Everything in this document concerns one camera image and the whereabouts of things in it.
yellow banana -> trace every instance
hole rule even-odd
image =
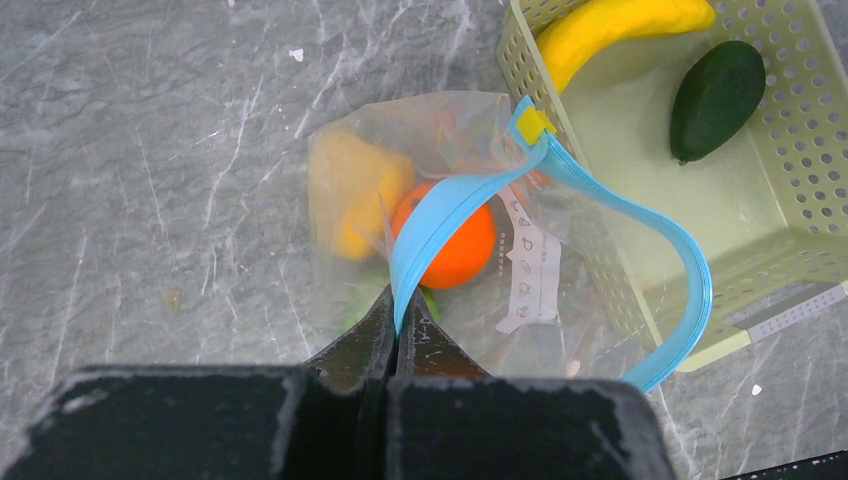
[[[715,18],[706,0],[590,0],[552,23],[536,44],[561,94],[593,55],[619,40],[706,30]]]

yellow zipper slider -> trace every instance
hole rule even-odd
[[[521,138],[527,142],[527,145],[535,145],[542,136],[542,132],[548,130],[552,134],[556,134],[556,127],[545,114],[545,112],[528,108],[515,121],[515,128],[521,134]]]

green avocado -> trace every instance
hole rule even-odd
[[[694,162],[731,139],[763,98],[766,70],[757,49],[730,40],[707,52],[686,73],[671,111],[671,153]]]
[[[362,317],[371,309],[371,305],[377,300],[377,297],[386,288],[390,282],[389,270],[387,268],[375,268],[363,273],[355,284],[348,285],[347,303],[344,308],[344,319],[342,328],[345,331],[350,330],[356,325]],[[436,304],[436,299],[433,298],[433,292],[429,288],[419,286],[424,294],[424,301],[427,302],[427,308],[430,309],[430,314],[433,320],[439,322],[439,306]]]

gray marble surface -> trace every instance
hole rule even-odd
[[[822,5],[845,63],[848,1]],[[75,367],[315,353],[306,137],[366,103],[505,91],[503,9],[3,2],[0,466]],[[653,392],[681,477],[848,448],[846,319],[843,302]]]

bag label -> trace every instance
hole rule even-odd
[[[512,262],[509,311],[495,326],[508,335],[528,323],[556,321],[562,247],[559,239],[533,225],[512,188],[498,195],[513,226],[512,250],[506,254]]]

